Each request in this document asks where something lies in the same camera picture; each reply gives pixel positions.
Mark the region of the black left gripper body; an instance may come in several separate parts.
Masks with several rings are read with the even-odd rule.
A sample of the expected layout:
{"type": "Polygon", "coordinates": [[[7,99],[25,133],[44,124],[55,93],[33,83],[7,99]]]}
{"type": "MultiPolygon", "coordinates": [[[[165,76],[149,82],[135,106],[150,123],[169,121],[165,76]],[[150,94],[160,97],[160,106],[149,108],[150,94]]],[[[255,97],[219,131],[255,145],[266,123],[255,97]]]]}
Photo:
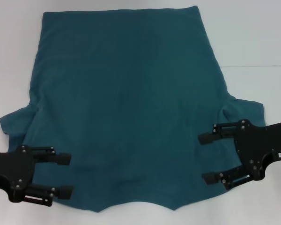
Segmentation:
{"type": "Polygon", "coordinates": [[[0,189],[7,193],[9,201],[19,203],[24,200],[34,168],[33,156],[27,150],[0,152],[0,189]]]}

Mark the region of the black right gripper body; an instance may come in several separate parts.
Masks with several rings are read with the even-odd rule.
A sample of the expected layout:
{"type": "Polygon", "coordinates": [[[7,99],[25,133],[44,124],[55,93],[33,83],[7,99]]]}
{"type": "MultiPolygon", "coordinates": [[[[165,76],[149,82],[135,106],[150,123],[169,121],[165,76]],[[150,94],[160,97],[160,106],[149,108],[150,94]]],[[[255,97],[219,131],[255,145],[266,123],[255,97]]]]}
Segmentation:
{"type": "Polygon", "coordinates": [[[262,180],[266,168],[281,161],[281,123],[258,127],[242,120],[235,132],[236,151],[250,177],[262,180]]]}

